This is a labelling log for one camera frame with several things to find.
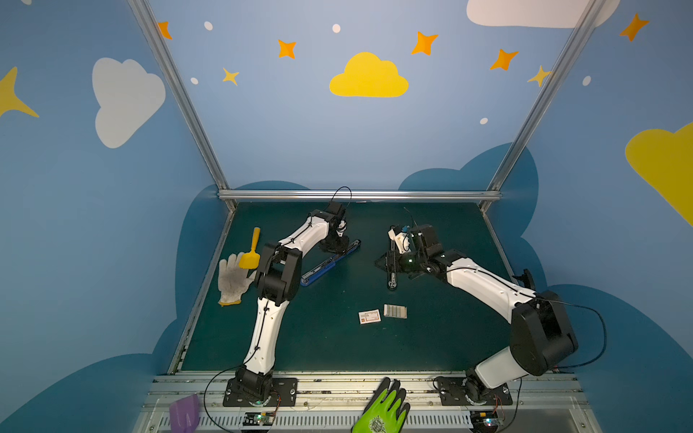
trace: glove logo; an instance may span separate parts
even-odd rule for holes
[[[385,421],[379,416],[371,419],[371,422],[368,423],[368,428],[371,429],[373,433],[387,433],[385,431]]]

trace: white glove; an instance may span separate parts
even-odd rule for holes
[[[221,306],[231,306],[235,303],[240,303],[241,295],[248,291],[250,283],[255,280],[257,271],[253,271],[248,276],[248,269],[238,267],[243,254],[238,253],[238,257],[232,254],[229,256],[228,261],[225,259],[219,260],[219,291],[221,292],[219,305]]]

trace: star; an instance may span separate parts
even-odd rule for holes
[[[417,33],[419,34],[419,41],[416,43],[412,54],[424,53],[426,55],[431,55],[431,44],[433,41],[435,41],[435,38],[437,38],[438,35],[426,36],[421,32]]]
[[[491,69],[496,69],[496,68],[503,68],[506,71],[508,70],[508,66],[510,66],[510,60],[513,60],[513,57],[517,55],[520,51],[515,51],[514,53],[506,53],[503,50],[500,50],[498,53],[498,60],[495,61]]]
[[[171,34],[168,32],[168,21],[164,21],[163,23],[157,23],[159,24],[159,30],[161,30],[161,36],[165,37],[166,39],[171,39]]]
[[[551,71],[544,72],[544,68],[542,66],[539,66],[539,72],[531,79],[529,79],[527,82],[532,82],[536,81],[539,83],[539,87],[544,83],[544,78],[548,77]]]
[[[295,59],[294,57],[294,46],[296,46],[296,42],[282,42],[281,40],[279,41],[279,46],[281,47],[281,51],[279,51],[279,57],[291,57],[292,59]]]
[[[226,70],[226,68],[222,68],[222,69],[224,69],[224,72],[226,73],[226,77],[224,77],[224,79],[222,81],[233,81],[234,84],[236,86],[238,86],[238,83],[236,82],[236,76],[238,75],[238,72],[230,73]]]
[[[0,116],[16,109],[18,112],[38,117],[39,115],[15,95],[15,81],[17,80],[17,67],[10,69],[5,78],[0,80]]]
[[[638,14],[635,14],[633,21],[631,21],[628,27],[626,27],[626,30],[623,30],[619,36],[627,36],[632,42],[640,29],[645,27],[648,23],[649,21],[643,21],[638,17]]]

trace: purple shovel blade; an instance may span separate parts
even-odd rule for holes
[[[193,433],[200,422],[200,401],[193,394],[181,398],[168,407],[171,419],[171,433]]]

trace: yellow cloud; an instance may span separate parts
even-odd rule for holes
[[[693,123],[675,133],[642,131],[626,146],[631,167],[693,225]]]
[[[372,53],[353,56],[344,73],[330,81],[330,91],[337,96],[395,98],[402,96],[407,89],[409,82],[399,76],[397,66]]]

